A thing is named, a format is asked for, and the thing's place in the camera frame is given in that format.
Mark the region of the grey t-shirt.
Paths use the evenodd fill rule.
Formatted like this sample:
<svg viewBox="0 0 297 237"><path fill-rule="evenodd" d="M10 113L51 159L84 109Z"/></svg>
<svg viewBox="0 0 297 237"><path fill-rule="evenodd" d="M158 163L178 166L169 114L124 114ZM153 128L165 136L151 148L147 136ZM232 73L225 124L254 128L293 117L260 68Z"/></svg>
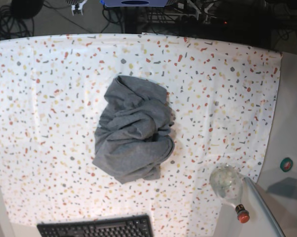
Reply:
<svg viewBox="0 0 297 237"><path fill-rule="evenodd" d="M175 148L167 90L148 80L117 76L104 98L92 163L121 184L159 179L161 163Z"/></svg>

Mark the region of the clear bottle with red cap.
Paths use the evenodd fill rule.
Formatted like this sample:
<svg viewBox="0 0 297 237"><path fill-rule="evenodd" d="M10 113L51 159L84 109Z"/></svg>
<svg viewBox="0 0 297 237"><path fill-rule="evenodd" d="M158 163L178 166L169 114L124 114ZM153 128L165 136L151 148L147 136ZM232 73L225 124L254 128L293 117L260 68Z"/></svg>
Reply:
<svg viewBox="0 0 297 237"><path fill-rule="evenodd" d="M219 164L210 175L210 185L223 204L234 208L237 219L244 224L250 220L250 214L242 203L243 177L227 164Z"/></svg>

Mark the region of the terrazzo pattern table cloth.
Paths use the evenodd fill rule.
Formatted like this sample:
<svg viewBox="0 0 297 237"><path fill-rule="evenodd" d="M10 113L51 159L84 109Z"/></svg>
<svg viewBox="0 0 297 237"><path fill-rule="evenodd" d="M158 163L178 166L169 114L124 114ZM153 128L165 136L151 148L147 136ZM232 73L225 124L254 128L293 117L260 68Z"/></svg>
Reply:
<svg viewBox="0 0 297 237"><path fill-rule="evenodd" d="M0 41L0 186L9 220L33 227L147 213L157 237L210 237L218 163L257 180L282 54L154 34ZM155 181L119 184L92 164L104 94L118 75L167 90L175 143Z"/></svg>

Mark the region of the black keyboard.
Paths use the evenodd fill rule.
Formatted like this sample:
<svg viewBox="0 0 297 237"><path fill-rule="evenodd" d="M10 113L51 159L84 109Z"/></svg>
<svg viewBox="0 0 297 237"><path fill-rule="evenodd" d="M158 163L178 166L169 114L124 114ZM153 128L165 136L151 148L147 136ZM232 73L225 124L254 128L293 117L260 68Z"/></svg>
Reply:
<svg viewBox="0 0 297 237"><path fill-rule="evenodd" d="M85 222L38 224L42 237L152 237L148 215Z"/></svg>

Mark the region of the blue box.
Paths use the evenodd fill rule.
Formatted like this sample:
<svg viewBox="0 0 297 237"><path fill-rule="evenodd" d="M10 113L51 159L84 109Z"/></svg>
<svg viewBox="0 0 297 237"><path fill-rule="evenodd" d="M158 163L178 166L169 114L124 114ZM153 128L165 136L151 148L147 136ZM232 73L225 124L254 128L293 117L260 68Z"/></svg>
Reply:
<svg viewBox="0 0 297 237"><path fill-rule="evenodd" d="M106 7L165 7L178 2L178 0L101 0Z"/></svg>

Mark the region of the green tape roll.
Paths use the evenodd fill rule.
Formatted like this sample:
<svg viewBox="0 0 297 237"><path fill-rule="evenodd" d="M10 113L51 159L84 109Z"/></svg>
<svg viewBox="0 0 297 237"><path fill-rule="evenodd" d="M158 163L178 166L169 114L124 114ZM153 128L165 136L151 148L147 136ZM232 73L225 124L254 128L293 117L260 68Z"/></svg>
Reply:
<svg viewBox="0 0 297 237"><path fill-rule="evenodd" d="M283 172L289 172L293 167L293 160L291 158L284 158L280 163L280 169Z"/></svg>

